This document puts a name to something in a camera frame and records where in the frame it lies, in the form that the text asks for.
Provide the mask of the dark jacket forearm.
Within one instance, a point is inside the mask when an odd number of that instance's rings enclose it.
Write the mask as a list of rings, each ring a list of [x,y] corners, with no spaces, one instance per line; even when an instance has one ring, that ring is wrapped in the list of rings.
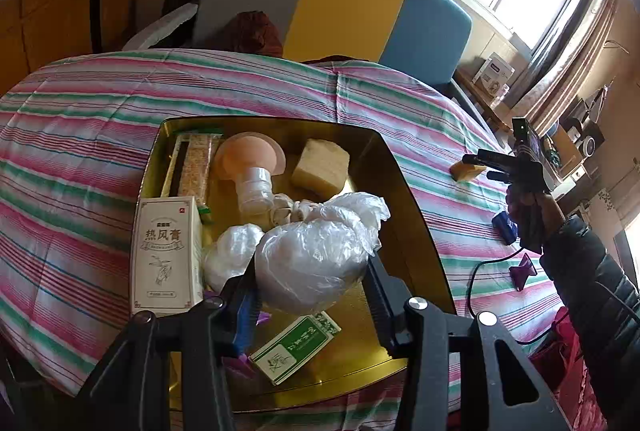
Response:
[[[579,217],[544,244],[540,264],[568,309],[598,404],[612,427],[639,417],[639,292]]]

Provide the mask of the person right hand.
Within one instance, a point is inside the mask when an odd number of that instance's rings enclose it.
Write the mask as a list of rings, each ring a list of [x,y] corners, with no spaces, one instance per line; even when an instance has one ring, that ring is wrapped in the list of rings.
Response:
[[[550,194],[526,192],[520,185],[508,187],[506,206],[509,217],[518,225],[521,246],[538,255],[565,222],[565,215]]]

